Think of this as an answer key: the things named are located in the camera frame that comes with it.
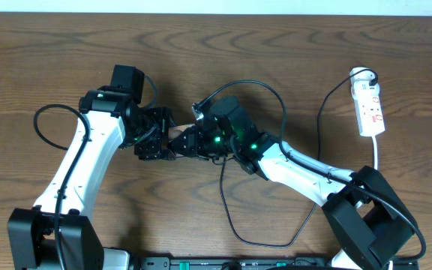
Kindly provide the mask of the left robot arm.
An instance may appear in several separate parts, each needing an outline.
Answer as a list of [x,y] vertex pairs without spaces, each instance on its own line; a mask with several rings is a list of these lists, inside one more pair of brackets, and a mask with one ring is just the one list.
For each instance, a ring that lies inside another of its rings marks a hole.
[[90,90],[75,110],[76,132],[54,178],[30,209],[7,223],[15,269],[136,269],[127,250],[104,247],[92,226],[95,200],[113,155],[134,148],[143,160],[165,158],[174,125],[166,107],[140,106],[140,88]]

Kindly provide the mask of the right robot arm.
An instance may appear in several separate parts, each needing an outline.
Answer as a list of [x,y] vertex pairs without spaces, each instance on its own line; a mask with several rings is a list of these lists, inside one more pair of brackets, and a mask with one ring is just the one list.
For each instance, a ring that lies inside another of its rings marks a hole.
[[201,159],[232,155],[246,173],[286,185],[316,203],[341,246],[331,267],[395,267],[396,253],[417,224],[378,170],[338,169],[296,151],[259,131],[233,96],[205,105],[197,115],[199,124],[171,139],[169,150]]

